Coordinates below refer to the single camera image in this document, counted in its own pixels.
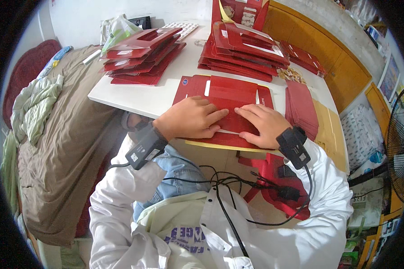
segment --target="hand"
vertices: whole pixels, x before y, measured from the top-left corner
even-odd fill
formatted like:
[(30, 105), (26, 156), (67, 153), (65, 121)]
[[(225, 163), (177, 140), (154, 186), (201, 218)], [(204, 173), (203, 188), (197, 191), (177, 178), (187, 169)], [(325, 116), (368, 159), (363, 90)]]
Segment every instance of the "hand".
[(235, 108), (235, 112), (251, 122), (260, 133), (260, 136), (257, 136), (249, 132), (240, 132), (239, 137), (259, 148), (278, 149), (280, 145), (276, 140), (277, 136), (292, 127), (279, 112), (264, 105), (244, 105)]
[(152, 122), (169, 141), (175, 137), (211, 138), (220, 126), (213, 125), (229, 113), (217, 110), (214, 104), (200, 96), (188, 97), (173, 105)]

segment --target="yellow paper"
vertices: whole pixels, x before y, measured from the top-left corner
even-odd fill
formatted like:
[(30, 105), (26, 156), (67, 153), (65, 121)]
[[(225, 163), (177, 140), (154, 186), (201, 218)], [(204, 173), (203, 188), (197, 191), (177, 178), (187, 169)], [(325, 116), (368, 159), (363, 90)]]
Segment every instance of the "yellow paper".
[(221, 18), (223, 22), (234, 22), (231, 18), (229, 18), (226, 15), (226, 12), (224, 12), (223, 6), (221, 5), (221, 1), (218, 0), (218, 5), (220, 6), (220, 13), (221, 13)]
[(190, 141), (190, 140), (185, 140), (185, 141), (186, 141), (186, 144), (205, 147), (205, 148), (220, 148), (220, 149), (240, 150), (240, 151), (243, 151), (243, 152), (268, 152), (268, 153), (272, 153), (272, 154), (275, 154), (275, 153), (278, 154), (279, 153), (279, 151), (277, 151), (277, 150), (268, 150), (268, 149), (261, 149), (261, 148), (241, 148), (241, 147), (217, 145), (217, 144)]
[(313, 104), (319, 121), (319, 131), (314, 142), (323, 148), (339, 170), (346, 172), (347, 156), (339, 116), (317, 100), (313, 99)]

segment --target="wrist strap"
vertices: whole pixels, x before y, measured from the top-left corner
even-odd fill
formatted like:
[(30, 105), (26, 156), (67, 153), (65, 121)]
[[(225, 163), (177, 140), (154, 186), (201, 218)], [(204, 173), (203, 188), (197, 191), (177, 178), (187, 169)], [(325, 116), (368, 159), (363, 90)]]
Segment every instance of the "wrist strap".
[(168, 142), (151, 121), (135, 135), (138, 142), (126, 154), (126, 159), (134, 170), (139, 170), (147, 162), (165, 152)]
[(278, 150), (292, 162), (295, 169), (301, 169), (310, 161), (310, 155), (304, 148), (307, 137), (297, 127), (287, 128), (276, 140), (280, 145)]

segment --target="electric fan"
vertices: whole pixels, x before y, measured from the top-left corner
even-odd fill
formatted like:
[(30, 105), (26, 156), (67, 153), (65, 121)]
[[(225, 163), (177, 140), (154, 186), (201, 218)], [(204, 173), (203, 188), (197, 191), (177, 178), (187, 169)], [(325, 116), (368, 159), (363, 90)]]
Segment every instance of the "electric fan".
[(404, 203), (404, 89), (392, 108), (386, 147), (393, 190)]

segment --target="wooden cabinet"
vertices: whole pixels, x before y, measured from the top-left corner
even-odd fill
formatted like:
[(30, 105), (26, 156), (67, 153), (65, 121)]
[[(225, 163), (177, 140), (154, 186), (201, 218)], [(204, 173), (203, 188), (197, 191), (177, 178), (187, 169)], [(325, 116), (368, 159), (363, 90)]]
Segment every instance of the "wooden cabinet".
[(338, 112), (343, 111), (370, 82), (356, 62), (342, 51), (325, 77)]
[[(382, 93), (377, 89), (376, 84), (371, 83), (371, 85), (366, 89), (365, 95), (370, 103), (374, 114), (376, 115), (377, 121), (379, 122), (380, 129), (382, 130), (383, 137), (385, 142), (387, 141), (388, 136), (388, 127), (389, 127), (389, 120), (390, 120), (390, 110), (388, 105), (386, 104)], [(395, 191), (392, 190), (391, 194), (391, 213), (397, 211), (399, 208), (404, 206), (403, 202), (399, 200), (398, 196), (396, 195)]]
[(289, 13), (269, 6), (262, 31), (278, 41), (289, 40), (294, 26), (295, 20)]
[(317, 56), (328, 72), (325, 81), (339, 113), (371, 80), (366, 68), (336, 37), (285, 5), (270, 1), (263, 32)]
[(388, 125), (390, 119), (389, 107), (383, 99), (382, 93), (379, 91), (379, 89), (377, 89), (376, 84), (371, 83), (368, 89), (366, 89), (365, 95), (367, 96), (368, 102), (370, 103), (374, 114), (376, 115), (377, 121), (380, 125), (380, 129), (382, 130), (383, 137), (385, 141), (387, 141)]

